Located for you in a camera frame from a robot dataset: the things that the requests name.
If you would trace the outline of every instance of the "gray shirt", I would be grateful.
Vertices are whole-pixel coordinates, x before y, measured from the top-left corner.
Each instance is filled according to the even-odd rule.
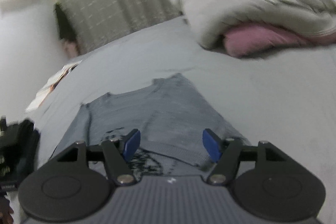
[[[96,145],[121,138],[134,128],[141,132],[141,143],[130,167],[138,177],[199,174],[197,170],[209,166],[202,144],[205,128],[221,138],[244,139],[188,79],[175,74],[154,79],[151,86],[140,90],[119,95],[106,93],[83,104],[54,154],[77,140]],[[101,171],[101,166],[94,169]]]

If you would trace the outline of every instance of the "mattress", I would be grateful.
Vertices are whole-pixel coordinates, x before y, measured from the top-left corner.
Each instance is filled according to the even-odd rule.
[[[143,29],[83,57],[29,114],[41,132],[37,166],[47,162],[82,103],[137,90],[182,73],[253,145],[268,140],[324,183],[319,218],[336,222],[336,46],[282,49],[235,59],[206,51],[180,18]],[[18,210],[17,194],[11,195]],[[15,223],[24,218],[16,214]]]

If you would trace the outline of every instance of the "metal bolt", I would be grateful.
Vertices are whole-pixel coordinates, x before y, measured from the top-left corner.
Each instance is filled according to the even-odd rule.
[[[117,181],[121,184],[129,184],[134,182],[134,177],[128,174],[120,175],[117,177]]]
[[[221,183],[224,183],[225,180],[226,180],[226,177],[222,174],[214,174],[210,177],[210,181],[213,184],[221,184]]]

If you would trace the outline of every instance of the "bedding pile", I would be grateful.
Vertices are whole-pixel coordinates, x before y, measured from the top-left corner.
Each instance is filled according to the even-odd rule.
[[[184,13],[203,48],[216,47],[223,35],[224,46],[234,57],[274,46],[336,41],[336,0],[170,1]]]

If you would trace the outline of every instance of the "white wall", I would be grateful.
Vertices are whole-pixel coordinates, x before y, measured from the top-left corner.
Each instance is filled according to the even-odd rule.
[[[58,41],[51,0],[33,0],[0,15],[0,115],[22,119],[24,109],[67,57]]]

